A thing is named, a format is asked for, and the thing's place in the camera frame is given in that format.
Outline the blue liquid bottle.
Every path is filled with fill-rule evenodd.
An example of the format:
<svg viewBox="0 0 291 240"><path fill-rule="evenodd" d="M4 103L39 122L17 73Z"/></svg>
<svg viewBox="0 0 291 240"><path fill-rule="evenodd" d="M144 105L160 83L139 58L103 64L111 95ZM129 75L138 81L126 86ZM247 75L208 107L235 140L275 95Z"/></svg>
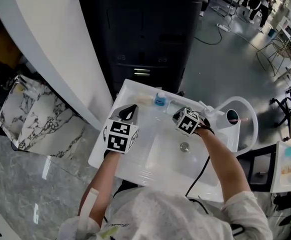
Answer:
<svg viewBox="0 0 291 240"><path fill-rule="evenodd" d="M157 92L154 98L154 104L163 107L166 104L166 95L163 91Z"/></svg>

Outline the large black cabinet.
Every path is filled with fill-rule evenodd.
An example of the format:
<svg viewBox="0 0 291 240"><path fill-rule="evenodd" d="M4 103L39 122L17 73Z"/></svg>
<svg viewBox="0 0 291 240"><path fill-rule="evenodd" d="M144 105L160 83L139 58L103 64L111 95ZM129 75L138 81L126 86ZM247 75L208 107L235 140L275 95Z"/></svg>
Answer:
<svg viewBox="0 0 291 240"><path fill-rule="evenodd" d="M125 80L177 93L204 0L79 0L112 96Z"/></svg>

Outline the white power strip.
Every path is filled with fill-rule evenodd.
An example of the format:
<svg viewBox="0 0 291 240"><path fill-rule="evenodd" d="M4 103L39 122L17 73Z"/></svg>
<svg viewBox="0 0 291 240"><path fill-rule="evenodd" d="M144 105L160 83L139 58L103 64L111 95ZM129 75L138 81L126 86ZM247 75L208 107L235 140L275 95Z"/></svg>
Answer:
<svg viewBox="0 0 291 240"><path fill-rule="evenodd" d="M229 27L227 27L227 26L225 26L225 25L223 25L223 24L217 23L216 26L217 26L219 29L221 29L221 30L223 30L223 31L225 31L225 32L227 32L227 33L231 31L231 29L230 29Z"/></svg>

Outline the person's right forearm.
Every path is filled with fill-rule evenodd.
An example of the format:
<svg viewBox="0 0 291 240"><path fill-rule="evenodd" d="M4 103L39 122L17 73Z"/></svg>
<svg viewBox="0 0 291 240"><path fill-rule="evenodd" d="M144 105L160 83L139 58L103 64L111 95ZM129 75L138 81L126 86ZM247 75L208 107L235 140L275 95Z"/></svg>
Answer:
<svg viewBox="0 0 291 240"><path fill-rule="evenodd" d="M235 155L208 129L197 128L195 133L203 140L212 167L221 185L223 201L241 192L249 192L244 170Z"/></svg>

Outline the person's white shirt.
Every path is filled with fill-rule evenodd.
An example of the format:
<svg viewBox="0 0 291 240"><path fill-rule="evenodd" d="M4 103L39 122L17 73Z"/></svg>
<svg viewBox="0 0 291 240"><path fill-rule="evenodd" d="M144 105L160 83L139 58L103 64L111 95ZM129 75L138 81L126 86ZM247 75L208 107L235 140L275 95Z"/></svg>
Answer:
<svg viewBox="0 0 291 240"><path fill-rule="evenodd" d="M113 198L104 226L90 218L80 240L273 240L273 233L251 191L216 208L139 187Z"/></svg>

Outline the person's left forearm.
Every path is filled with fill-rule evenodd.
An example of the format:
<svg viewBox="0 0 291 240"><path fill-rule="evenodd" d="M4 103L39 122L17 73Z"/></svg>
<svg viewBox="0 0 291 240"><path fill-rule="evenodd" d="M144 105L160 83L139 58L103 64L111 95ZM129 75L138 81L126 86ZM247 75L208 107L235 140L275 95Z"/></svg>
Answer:
<svg viewBox="0 0 291 240"><path fill-rule="evenodd" d="M98 196L89 213L89 217L100 227L102 226L106 209L110 203L112 186L120 156L121 154L119 152L110 151L103 159L103 162L85 191L86 195L90 189L98 191Z"/></svg>

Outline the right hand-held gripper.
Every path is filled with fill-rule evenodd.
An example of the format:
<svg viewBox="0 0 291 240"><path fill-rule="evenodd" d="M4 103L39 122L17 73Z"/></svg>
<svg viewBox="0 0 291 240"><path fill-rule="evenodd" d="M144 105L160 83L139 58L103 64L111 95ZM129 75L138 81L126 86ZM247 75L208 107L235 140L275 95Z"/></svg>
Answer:
<svg viewBox="0 0 291 240"><path fill-rule="evenodd" d="M176 125L176 129L186 136L196 134L197 128L202 128L215 134L209 125L204 123L203 118L188 107L182 107L177 110L172 116L172 120Z"/></svg>

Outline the large cardboard box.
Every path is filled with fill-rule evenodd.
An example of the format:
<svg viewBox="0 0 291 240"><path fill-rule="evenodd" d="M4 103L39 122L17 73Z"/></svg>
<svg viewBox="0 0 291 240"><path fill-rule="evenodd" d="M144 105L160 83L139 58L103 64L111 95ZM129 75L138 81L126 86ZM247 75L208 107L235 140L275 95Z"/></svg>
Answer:
<svg viewBox="0 0 291 240"><path fill-rule="evenodd" d="M0 63L15 69L22 53L0 20Z"/></svg>

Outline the grey-blue cup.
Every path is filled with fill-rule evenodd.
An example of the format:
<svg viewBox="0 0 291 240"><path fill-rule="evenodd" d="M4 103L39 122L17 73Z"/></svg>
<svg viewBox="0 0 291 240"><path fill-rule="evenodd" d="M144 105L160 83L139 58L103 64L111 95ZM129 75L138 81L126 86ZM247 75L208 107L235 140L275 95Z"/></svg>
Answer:
<svg viewBox="0 0 291 240"><path fill-rule="evenodd" d="M226 112L226 122L228 123L229 127L237 125L239 121L240 121L239 115L235 110L229 109Z"/></svg>

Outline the black sink stand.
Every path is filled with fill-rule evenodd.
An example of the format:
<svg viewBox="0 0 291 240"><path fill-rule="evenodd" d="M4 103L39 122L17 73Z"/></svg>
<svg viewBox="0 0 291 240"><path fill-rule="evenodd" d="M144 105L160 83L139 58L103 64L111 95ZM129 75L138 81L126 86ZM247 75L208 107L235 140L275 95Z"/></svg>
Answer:
<svg viewBox="0 0 291 240"><path fill-rule="evenodd" d="M237 156L253 192L269 193L274 177L277 145L250 150Z"/></svg>

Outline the white faucet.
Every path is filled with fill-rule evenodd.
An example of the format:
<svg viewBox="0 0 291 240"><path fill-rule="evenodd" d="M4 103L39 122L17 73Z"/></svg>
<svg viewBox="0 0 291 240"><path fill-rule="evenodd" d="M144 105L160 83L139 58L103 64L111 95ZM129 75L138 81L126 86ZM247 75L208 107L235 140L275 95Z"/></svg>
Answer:
<svg viewBox="0 0 291 240"><path fill-rule="evenodd" d="M251 104L245 98L240 97L240 96L232 96L232 97L228 98L227 100L225 100L222 104L220 104L216 108L213 108L211 106L206 106L201 101L199 101L199 103L204 107L204 111L203 111L204 115L206 117L213 117L216 112L218 112L220 109L222 109L223 107L225 107L226 105L228 105L229 103L231 103L233 101L237 101L237 102L242 103L249 110L250 115L251 115L251 119L252 119L252 123L253 123L253 135L252 135L252 139L251 139L251 144L250 144L250 146L247 146L246 148L241 149L240 151L234 152L234 155L237 157L237 156L240 156L242 154L249 152L253 148L253 146L255 145L257 138L258 138L258 131L259 131L258 119L257 119L257 115L256 115L253 107L251 106Z"/></svg>

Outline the person's black trousers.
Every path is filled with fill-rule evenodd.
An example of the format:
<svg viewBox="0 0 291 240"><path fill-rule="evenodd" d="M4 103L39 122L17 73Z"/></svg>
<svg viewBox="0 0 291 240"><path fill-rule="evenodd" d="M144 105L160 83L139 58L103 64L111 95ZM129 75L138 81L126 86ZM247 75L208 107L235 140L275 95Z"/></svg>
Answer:
<svg viewBox="0 0 291 240"><path fill-rule="evenodd" d="M113 200L119 199L129 201L134 199L137 195L146 190L145 187L132 183L127 180L123 180L118 190L113 195Z"/></svg>

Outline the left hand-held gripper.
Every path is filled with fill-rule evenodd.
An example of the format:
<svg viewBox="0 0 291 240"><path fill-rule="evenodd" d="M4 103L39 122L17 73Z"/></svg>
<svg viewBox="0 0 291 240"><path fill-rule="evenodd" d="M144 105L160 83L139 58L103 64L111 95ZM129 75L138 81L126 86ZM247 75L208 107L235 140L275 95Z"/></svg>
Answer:
<svg viewBox="0 0 291 240"><path fill-rule="evenodd" d="M138 137L138 115L139 107L136 104L123 105L112 112L103 129L107 150L121 154L129 152Z"/></svg>

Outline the white ceramic sink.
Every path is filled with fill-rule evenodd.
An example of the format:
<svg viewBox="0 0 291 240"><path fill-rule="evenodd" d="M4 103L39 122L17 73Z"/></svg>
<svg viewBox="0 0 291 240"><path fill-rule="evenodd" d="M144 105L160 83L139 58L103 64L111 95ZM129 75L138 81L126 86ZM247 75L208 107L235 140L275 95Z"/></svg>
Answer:
<svg viewBox="0 0 291 240"><path fill-rule="evenodd" d="M276 159L270 193L291 192L291 157L285 156L285 142L276 143Z"/></svg>
<svg viewBox="0 0 291 240"><path fill-rule="evenodd" d="M137 104L139 133L130 151L121 156L115 175L141 186L221 203L221 185L202 139L178 131L166 114L168 106L142 103L142 98L157 92L154 87L124 81L113 108ZM189 144L189 152L180 150L183 142Z"/></svg>

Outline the marble pattern table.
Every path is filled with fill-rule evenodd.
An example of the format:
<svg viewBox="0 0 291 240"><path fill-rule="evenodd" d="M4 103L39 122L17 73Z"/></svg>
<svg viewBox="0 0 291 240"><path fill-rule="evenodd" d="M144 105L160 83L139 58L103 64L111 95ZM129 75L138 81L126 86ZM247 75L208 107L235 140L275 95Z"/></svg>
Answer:
<svg viewBox="0 0 291 240"><path fill-rule="evenodd" d="M24 152L71 159L87 123L46 84L14 78L0 110L0 127Z"/></svg>

